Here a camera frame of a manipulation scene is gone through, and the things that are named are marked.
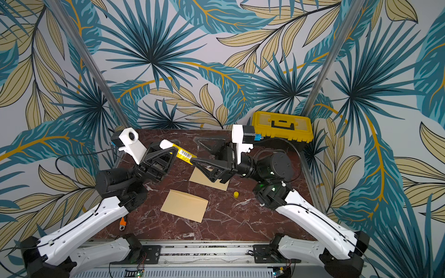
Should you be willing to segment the yellow glue stick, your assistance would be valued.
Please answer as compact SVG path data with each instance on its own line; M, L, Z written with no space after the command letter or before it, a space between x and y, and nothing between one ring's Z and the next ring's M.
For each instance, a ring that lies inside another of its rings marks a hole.
M192 158L196 158L195 155L193 155L192 153L186 151L184 148L182 148L182 147L176 145L175 143L172 143L172 142L169 141L169 140L162 140L162 141L160 142L159 146L160 146L162 149L175 148L175 149L177 150L177 154L176 154L176 156L177 156L180 160L182 160L182 161L184 161L184 162L186 162L186 163L188 163L188 164L192 164L191 159L192 159Z

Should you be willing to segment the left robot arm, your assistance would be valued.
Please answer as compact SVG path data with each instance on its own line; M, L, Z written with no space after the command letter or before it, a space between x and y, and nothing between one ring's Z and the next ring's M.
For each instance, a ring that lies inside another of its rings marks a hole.
M71 278L92 268L112 262L137 262L143 247L133 235L118 237L93 248L81 246L106 226L135 211L147 199L147 181L159 182L175 161L176 147L151 144L142 160L132 169L101 170L95 190L100 201L64 227L37 238L20 242L24 267L29 278Z

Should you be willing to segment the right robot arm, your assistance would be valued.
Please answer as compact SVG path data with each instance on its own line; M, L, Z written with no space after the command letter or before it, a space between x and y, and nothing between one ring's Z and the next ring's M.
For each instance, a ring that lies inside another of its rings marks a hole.
M213 155L191 163L211 182L226 183L234 176L256 182L253 193L260 205L276 211L310 233L314 240L276 234L265 253L273 259L321 266L333 278L358 278L364 267L369 236L344 228L307 202L291 185L293 163L284 152L253 158L237 152L238 145L223 138L197 137L195 143Z

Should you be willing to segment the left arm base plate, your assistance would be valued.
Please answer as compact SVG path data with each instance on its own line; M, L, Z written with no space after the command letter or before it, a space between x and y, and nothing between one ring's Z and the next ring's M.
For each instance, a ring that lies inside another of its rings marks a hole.
M158 264L160 254L160 245L143 245L131 249L129 255L122 261L119 261L119 263L128 265L156 265Z

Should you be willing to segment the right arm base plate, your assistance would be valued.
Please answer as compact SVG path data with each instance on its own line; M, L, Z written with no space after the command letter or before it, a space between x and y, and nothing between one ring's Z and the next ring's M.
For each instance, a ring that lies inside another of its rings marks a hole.
M284 264L301 263L300 259L287 259L281 255L278 250L272 248L269 244L254 244L251 254L256 264Z

